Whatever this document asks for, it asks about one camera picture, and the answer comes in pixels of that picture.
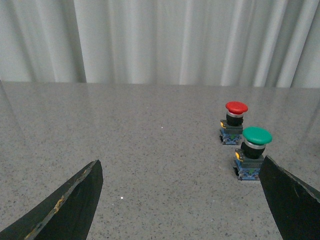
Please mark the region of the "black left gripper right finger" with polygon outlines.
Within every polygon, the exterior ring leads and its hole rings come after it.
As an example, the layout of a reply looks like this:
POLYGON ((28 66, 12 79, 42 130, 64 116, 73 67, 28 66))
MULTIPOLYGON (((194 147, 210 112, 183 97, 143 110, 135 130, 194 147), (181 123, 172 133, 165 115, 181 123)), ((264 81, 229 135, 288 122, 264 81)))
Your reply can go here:
POLYGON ((320 192, 268 155, 259 171, 262 189, 284 240, 320 238, 320 192))

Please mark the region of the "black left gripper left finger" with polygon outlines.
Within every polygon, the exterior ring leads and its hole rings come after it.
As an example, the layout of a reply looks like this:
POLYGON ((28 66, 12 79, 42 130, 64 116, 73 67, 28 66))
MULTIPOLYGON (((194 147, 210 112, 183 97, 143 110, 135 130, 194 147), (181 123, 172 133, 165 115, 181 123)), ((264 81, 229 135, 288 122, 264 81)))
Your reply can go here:
POLYGON ((103 186, 99 160, 87 164, 40 204, 5 228, 2 240, 85 240, 103 186))

